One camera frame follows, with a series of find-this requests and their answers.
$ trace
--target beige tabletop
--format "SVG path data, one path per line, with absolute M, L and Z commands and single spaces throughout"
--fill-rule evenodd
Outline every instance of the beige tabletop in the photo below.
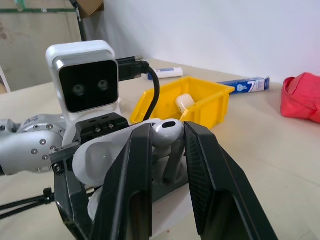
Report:
M 182 67 L 185 75 L 222 82 L 238 76 L 151 60 L 153 68 Z M 161 79 L 165 84 L 172 79 Z M 121 82 L 120 109 L 129 117 L 144 90 L 145 76 Z M 232 95 L 225 122 L 212 131 L 246 173 L 280 240 L 320 238 L 320 125 L 280 115 L 281 86 L 265 92 Z M 37 114 L 59 114 L 52 83 L 0 95 L 0 119 L 22 122 Z M 40 195 L 53 186 L 53 174 L 21 172 L 0 177 L 0 205 Z M 0 220 L 0 239 L 73 239 L 55 204 Z M 196 240 L 191 213 L 155 240 Z

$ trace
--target camera lens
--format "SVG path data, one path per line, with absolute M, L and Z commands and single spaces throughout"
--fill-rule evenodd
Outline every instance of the camera lens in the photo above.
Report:
M 101 80 L 99 83 L 98 83 L 98 88 L 101 90 L 101 91 L 105 91 L 109 88 L 109 85 L 108 85 L 108 81 L 107 80 Z
M 75 85 L 73 87 L 73 93 L 77 96 L 82 96 L 85 94 L 85 87 L 81 84 Z

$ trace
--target yellow storage bin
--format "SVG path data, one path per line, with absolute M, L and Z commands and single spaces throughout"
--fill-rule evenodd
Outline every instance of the yellow storage bin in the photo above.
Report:
M 229 95 L 234 87 L 184 77 L 160 87 L 160 97 L 154 108 L 151 119 L 178 119 L 191 121 L 211 129 L 222 123 L 228 110 Z M 131 115 L 132 123 L 140 123 L 154 97 L 154 89 L 145 91 Z M 183 114 L 176 105 L 176 98 L 182 94 L 190 94 L 195 104 L 188 107 Z

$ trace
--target white camera housing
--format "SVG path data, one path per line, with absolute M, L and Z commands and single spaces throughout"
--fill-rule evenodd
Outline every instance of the white camera housing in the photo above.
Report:
M 46 61 L 66 121 L 63 146 L 72 143 L 76 123 L 112 112 L 121 115 L 119 67 L 108 43 L 95 40 L 53 45 L 46 51 Z

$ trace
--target red pouch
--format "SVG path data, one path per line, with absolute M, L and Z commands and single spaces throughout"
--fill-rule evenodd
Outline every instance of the red pouch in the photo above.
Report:
M 310 119 L 320 124 L 320 77 L 303 73 L 284 80 L 281 114 L 289 118 Z

